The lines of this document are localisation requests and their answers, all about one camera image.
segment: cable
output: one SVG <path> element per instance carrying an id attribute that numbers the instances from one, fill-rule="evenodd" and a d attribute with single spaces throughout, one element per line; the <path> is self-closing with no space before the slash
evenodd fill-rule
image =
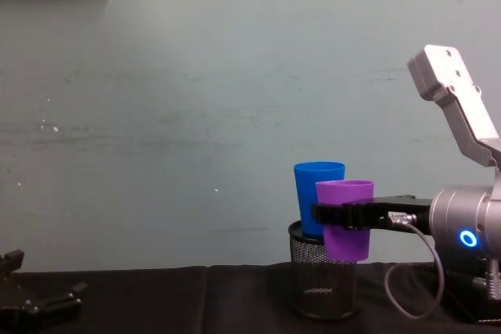
<path id="1" fill-rule="evenodd" d="M 408 228 L 409 230 L 412 230 L 413 232 L 416 233 L 427 245 L 428 249 L 431 251 L 433 254 L 434 262 L 437 265 L 437 270 L 438 270 L 438 291 L 437 291 L 437 296 L 435 297 L 433 303 L 430 305 L 430 307 L 422 314 L 412 314 L 409 313 L 402 305 L 398 303 L 398 301 L 395 299 L 393 294 L 391 293 L 390 290 L 390 276 L 391 273 L 398 267 L 402 266 L 402 264 L 395 264 L 391 266 L 386 274 L 384 275 L 384 289 L 386 290 L 386 294 L 388 295 L 388 298 L 391 300 L 393 305 L 396 306 L 396 308 L 402 312 L 405 316 L 408 318 L 411 318 L 413 320 L 420 320 L 422 318 L 428 317 L 430 314 L 433 313 L 435 308 L 440 304 L 440 301 L 442 300 L 442 297 L 444 295 L 444 289 L 445 289 L 445 276 L 444 276 L 444 268 L 442 266 L 442 262 L 440 261 L 440 256 L 438 255 L 437 251 L 434 249 L 434 247 L 428 242 L 426 239 L 424 233 L 422 233 L 420 230 L 418 230 L 416 227 L 411 225 L 407 221 L 398 221 L 397 225 Z"/>

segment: purple cup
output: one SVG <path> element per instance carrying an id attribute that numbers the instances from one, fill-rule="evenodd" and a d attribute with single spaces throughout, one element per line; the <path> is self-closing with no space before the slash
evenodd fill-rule
<path id="1" fill-rule="evenodd" d="M 369 180 L 320 181 L 316 183 L 319 203 L 339 205 L 374 197 Z M 323 226 L 326 254 L 331 260 L 356 262 L 369 256 L 370 230 L 346 230 L 342 226 Z"/>

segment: blue led ring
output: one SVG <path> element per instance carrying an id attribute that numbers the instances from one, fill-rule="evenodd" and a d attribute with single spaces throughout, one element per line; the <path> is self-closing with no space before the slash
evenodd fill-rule
<path id="1" fill-rule="evenodd" d="M 462 230 L 460 233 L 460 241 L 464 246 L 473 248 L 478 244 L 477 236 L 470 230 Z"/>

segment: plastic cup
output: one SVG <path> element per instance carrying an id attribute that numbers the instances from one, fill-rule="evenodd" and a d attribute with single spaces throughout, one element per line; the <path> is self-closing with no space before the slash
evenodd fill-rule
<path id="1" fill-rule="evenodd" d="M 305 235 L 321 238 L 323 226 L 312 218 L 312 204 L 317 203 L 318 181 L 344 179 L 344 164 L 332 161 L 304 162 L 294 166 L 301 227 Z"/>
<path id="2" fill-rule="evenodd" d="M 368 180 L 322 181 L 316 183 L 319 203 L 339 205 L 372 199 L 374 183 Z M 326 254 L 331 260 L 356 262 L 369 256 L 370 230 L 346 230 L 342 226 L 323 226 Z"/>

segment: black wire mesh container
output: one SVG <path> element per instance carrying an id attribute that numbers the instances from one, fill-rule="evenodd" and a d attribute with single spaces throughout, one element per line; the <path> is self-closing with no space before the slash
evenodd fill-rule
<path id="1" fill-rule="evenodd" d="M 356 263 L 327 258 L 322 239 L 303 235 L 301 221 L 289 226 L 290 307 L 308 318 L 341 320 L 360 308 Z"/>

